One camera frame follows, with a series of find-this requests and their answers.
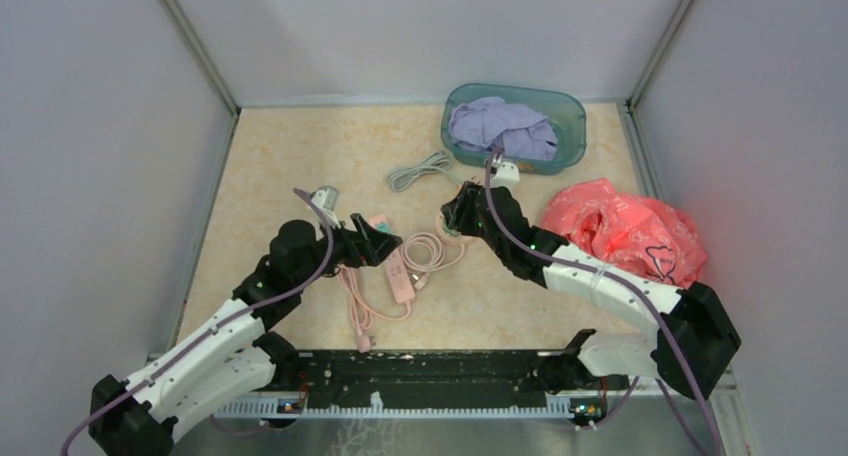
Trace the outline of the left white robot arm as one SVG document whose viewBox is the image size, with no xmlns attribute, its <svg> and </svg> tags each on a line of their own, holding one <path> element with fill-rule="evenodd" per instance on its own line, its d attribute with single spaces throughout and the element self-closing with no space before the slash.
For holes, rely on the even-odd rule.
<svg viewBox="0 0 848 456">
<path fill-rule="evenodd" d="M 358 213 L 350 229 L 282 225 L 256 269 L 200 328 L 145 368 L 92 390 L 91 438 L 108 455 L 168 455 L 196 425 L 269 384 L 292 387 L 298 350 L 273 328 L 306 287 L 340 266 L 378 267 L 402 245 Z"/>
</svg>

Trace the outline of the orange power strip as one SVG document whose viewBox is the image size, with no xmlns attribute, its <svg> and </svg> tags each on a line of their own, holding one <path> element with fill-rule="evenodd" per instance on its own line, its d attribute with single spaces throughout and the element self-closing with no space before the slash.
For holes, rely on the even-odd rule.
<svg viewBox="0 0 848 456">
<path fill-rule="evenodd" d="M 424 176 L 442 175 L 460 187 L 462 181 L 452 173 L 452 168 L 451 156 L 445 150 L 437 150 L 414 165 L 392 169 L 385 176 L 385 183 L 390 191 L 400 193 Z"/>
</svg>

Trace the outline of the pink long power strip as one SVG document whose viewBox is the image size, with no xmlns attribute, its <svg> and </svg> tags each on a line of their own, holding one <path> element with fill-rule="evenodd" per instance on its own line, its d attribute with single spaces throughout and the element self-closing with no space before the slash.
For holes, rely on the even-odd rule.
<svg viewBox="0 0 848 456">
<path fill-rule="evenodd" d="M 383 267 L 394 301 L 404 310 L 402 315 L 389 316 L 374 309 L 359 289 L 356 269 L 343 266 L 338 273 L 338 280 L 348 295 L 349 319 L 355 331 L 356 349 L 360 353 L 368 353 L 373 348 L 373 338 L 367 331 L 375 320 L 397 323 L 409 319 L 412 314 L 416 290 L 403 262 L 401 250 L 394 250 L 383 263 Z"/>
</svg>

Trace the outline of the pink round power strip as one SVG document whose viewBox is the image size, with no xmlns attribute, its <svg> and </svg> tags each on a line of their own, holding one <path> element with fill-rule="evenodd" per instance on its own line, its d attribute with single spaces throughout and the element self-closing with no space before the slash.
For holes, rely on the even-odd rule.
<svg viewBox="0 0 848 456">
<path fill-rule="evenodd" d="M 472 243 L 468 236 L 449 236 L 443 226 L 444 220 L 439 214 L 432 230 L 413 234 L 402 246 L 402 261 L 416 291 L 427 284 L 431 275 L 448 269 L 463 259 Z"/>
</svg>

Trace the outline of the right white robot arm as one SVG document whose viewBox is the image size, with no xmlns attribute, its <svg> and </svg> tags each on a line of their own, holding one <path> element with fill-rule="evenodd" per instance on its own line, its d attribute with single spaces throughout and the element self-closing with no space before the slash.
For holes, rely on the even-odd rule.
<svg viewBox="0 0 848 456">
<path fill-rule="evenodd" d="M 449 230 L 484 241 L 513 276 L 578 296 L 634 327 L 631 334 L 578 333 L 563 361 L 564 377 L 576 388 L 600 376 L 640 376 L 706 400 L 741 346 L 713 288 L 701 282 L 680 288 L 607 265 L 531 225 L 507 188 L 467 181 L 440 213 Z"/>
</svg>

